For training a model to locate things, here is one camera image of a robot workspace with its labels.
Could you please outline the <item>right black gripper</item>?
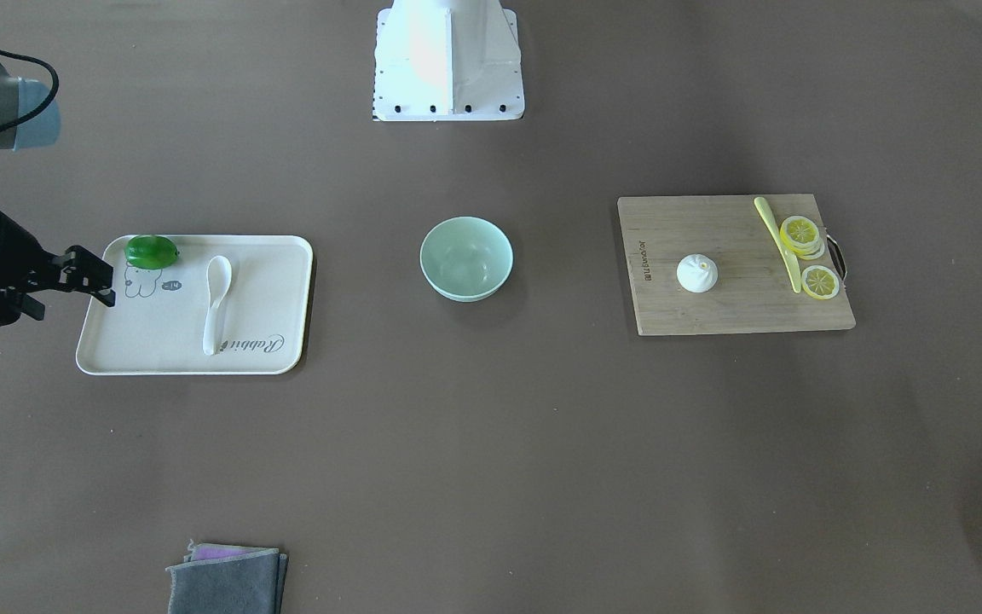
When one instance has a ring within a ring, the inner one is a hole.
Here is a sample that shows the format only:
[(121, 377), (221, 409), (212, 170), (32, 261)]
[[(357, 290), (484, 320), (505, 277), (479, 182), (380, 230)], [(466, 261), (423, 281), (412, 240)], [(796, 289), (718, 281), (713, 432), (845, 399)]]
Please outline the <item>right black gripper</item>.
[(46, 306), (32, 293), (82, 293), (112, 308), (116, 304), (112, 265), (73, 245), (61, 255), (47, 252), (35, 237), (0, 212), (0, 327), (23, 316), (43, 320)]

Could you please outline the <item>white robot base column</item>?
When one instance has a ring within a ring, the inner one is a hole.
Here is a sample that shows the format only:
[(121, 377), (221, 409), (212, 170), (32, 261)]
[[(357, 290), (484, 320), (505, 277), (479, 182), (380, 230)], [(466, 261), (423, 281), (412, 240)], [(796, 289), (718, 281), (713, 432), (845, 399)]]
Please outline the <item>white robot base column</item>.
[(523, 117), (518, 19), (499, 1), (394, 1), (375, 24), (373, 120)]

